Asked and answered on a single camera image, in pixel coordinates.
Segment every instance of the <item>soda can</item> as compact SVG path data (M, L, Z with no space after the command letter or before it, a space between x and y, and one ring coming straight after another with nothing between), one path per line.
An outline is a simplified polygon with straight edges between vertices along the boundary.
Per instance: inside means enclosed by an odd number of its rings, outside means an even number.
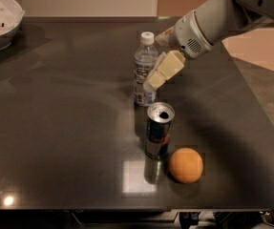
M157 102L148 107L147 114L145 153L150 158L163 159L168 154L175 111L169 104Z

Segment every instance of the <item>clear bottle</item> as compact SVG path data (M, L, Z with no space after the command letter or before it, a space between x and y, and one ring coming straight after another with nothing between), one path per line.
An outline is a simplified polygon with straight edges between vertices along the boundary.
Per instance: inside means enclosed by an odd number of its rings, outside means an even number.
M140 36L140 46L135 53L135 102L140 106L149 106L155 102L156 92L147 93L143 88L148 73L154 68L158 59L155 47L155 36L152 32L143 32Z

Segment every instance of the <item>white bottle cap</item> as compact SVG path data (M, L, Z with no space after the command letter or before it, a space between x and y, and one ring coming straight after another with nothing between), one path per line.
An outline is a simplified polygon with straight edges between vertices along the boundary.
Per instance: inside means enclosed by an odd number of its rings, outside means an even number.
M140 43L145 46L150 46L155 43L155 36L152 32L146 31L140 35Z

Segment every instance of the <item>can lid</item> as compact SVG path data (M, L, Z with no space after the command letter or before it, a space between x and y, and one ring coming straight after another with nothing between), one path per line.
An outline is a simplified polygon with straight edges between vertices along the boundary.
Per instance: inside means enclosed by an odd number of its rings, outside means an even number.
M174 109L167 103L157 102L147 109L150 119L157 123L168 123L175 117Z
M140 43L145 46L150 46L155 43L155 35L152 32L145 31L140 35Z

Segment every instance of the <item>dark gray table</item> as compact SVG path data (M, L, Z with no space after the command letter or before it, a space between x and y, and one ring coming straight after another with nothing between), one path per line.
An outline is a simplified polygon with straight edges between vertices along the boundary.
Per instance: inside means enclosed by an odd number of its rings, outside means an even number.
M177 183L144 154L133 55L176 20L24 20L0 52L0 209L274 209L274 125L222 44L158 91L176 111L170 153L197 150L201 179Z

